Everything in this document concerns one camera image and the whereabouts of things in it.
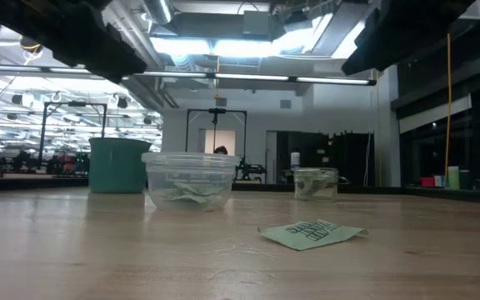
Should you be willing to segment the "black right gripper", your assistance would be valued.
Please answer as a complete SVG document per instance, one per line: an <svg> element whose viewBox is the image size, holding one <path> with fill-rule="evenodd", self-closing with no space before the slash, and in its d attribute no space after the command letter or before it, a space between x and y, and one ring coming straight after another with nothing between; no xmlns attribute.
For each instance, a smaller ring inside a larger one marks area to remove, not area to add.
<svg viewBox="0 0 480 300"><path fill-rule="evenodd" d="M425 46L432 24L432 0L381 0L354 40L356 50L342 65L346 75L382 71Z"/></svg>

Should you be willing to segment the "dark green cup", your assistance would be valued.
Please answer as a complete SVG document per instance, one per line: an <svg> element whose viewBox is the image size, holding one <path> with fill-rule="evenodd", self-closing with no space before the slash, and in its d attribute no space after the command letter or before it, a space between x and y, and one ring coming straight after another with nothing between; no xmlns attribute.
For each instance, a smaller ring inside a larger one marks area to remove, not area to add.
<svg viewBox="0 0 480 300"><path fill-rule="evenodd" d="M469 170L463 169L459 172L460 188L462 190L472 190L473 180Z"/></svg>

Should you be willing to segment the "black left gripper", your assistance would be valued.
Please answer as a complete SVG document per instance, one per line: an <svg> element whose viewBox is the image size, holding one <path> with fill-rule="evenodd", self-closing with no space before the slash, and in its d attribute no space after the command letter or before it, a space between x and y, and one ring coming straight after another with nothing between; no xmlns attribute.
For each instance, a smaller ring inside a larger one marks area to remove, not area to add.
<svg viewBox="0 0 480 300"><path fill-rule="evenodd" d="M102 14L81 0L64 13L62 61L71 67L83 65L90 73L120 83L128 75L142 73L147 64L123 41L120 32L103 21Z"/></svg>

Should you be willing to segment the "small glass jar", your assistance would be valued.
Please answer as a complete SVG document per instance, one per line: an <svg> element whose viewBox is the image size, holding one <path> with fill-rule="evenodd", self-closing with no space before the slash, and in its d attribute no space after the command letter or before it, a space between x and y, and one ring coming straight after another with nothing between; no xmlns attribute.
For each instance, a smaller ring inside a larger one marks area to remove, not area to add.
<svg viewBox="0 0 480 300"><path fill-rule="evenodd" d="M327 176L334 178L334 184L316 192L313 196L309 199L297 199L302 201L317 201L317 200L329 200L333 201L337 198L338 195L338 187L340 185L348 185L350 181L339 175L339 171L336 168L299 168L298 170L294 171L293 179L295 177L300 176Z"/></svg>

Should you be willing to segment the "black overhead light bar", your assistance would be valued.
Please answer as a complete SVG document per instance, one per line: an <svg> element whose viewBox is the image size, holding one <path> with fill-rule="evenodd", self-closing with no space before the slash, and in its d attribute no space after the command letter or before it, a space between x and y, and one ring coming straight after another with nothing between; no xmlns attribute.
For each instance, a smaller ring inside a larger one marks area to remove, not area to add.
<svg viewBox="0 0 480 300"><path fill-rule="evenodd" d="M103 78L113 83L120 83L128 79L130 74L121 76L101 75L89 72L86 68L71 67L45 67L28 65L5 65L0 64L0 75L39 76L39 77L90 77ZM224 72L169 72L169 71L145 71L133 74L134 77L146 78L187 78L187 79L211 79L211 80L248 80L278 83L311 83L346 86L374 86L377 84L373 79L356 79L349 77L304 77L283 75L241 74Z"/></svg>

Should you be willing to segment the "teal plastic cup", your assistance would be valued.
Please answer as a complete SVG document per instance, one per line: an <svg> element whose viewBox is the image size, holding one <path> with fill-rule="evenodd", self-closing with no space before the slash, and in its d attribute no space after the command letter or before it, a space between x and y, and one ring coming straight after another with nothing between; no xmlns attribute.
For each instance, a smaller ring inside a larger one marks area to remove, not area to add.
<svg viewBox="0 0 480 300"><path fill-rule="evenodd" d="M88 184L92 193L142 193L146 185L142 155L152 146L141 140L93 137Z"/></svg>

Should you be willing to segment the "black frame stand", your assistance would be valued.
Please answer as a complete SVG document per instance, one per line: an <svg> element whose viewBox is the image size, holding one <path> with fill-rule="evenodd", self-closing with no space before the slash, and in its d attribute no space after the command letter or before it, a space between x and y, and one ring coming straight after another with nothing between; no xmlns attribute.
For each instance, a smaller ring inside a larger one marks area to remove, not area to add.
<svg viewBox="0 0 480 300"><path fill-rule="evenodd" d="M66 102L54 102L54 101L45 102L43 104L39 154L37 157L38 169L41 168L43 163L45 134L47 129L48 117L51 116L53 113L55 113L61 106L69 106L69 107L76 107L76 108L85 108L86 106L102 107L103 113L101 115L102 117L101 138L105 138L105 128L106 128L107 112L108 112L108 105L106 103L94 103L94 102L86 102L86 101L83 102L83 101L77 101L77 100L66 101Z"/></svg>
<svg viewBox="0 0 480 300"><path fill-rule="evenodd" d="M200 109L200 108L189 108L186 112L186 126L185 126L185 142L184 142L184 151L188 150L188 141L189 141L189 128L191 123L190 115L191 113L209 113L212 114L212 124L214 126L218 125L218 116L220 114L235 114L241 113L243 115L242 125L243 125L243 149L242 149L242 157L246 157L246 148L247 148L247 132L248 132L248 112L245 110L227 110L226 108L208 108L208 109Z"/></svg>

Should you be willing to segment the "light green cup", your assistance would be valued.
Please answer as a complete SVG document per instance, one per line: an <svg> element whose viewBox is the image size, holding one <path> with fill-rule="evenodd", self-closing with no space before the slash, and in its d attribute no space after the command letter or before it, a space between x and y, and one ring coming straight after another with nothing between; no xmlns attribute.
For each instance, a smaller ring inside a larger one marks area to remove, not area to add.
<svg viewBox="0 0 480 300"><path fill-rule="evenodd" d="M459 166L449 166L447 168L447 181L451 189L460 188L460 169Z"/></svg>

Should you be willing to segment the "clear plastic container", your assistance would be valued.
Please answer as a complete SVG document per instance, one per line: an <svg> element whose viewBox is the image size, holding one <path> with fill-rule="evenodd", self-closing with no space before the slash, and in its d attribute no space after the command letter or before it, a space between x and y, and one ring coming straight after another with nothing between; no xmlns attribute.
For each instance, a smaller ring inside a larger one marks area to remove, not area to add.
<svg viewBox="0 0 480 300"><path fill-rule="evenodd" d="M235 156L200 152L146 152L142 155L147 172L147 186L152 202L162 210L211 212L222 209L231 197L236 166ZM214 186L222 188L219 194L206 197L209 203L164 201L162 195L169 189L178 189L174 183Z"/></svg>

